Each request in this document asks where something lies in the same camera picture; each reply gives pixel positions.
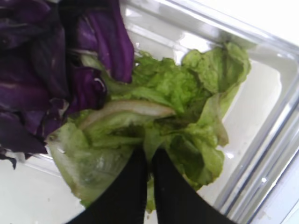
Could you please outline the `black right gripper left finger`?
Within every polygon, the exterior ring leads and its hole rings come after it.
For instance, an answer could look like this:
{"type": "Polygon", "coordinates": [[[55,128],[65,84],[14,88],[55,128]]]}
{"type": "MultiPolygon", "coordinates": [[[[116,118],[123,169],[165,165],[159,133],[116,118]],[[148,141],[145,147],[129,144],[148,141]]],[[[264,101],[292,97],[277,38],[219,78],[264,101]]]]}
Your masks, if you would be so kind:
{"type": "Polygon", "coordinates": [[[133,151],[114,182],[70,224],[143,224],[147,198],[144,151],[133,151]]]}

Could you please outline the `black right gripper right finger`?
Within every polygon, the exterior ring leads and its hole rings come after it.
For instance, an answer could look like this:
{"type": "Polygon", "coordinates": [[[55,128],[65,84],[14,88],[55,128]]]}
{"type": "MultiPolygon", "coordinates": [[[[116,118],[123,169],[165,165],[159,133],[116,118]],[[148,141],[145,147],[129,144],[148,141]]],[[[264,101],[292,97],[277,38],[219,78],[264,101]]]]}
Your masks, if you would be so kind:
{"type": "Polygon", "coordinates": [[[152,159],[154,195],[159,224],[233,224],[202,199],[158,149],[152,159]]]}

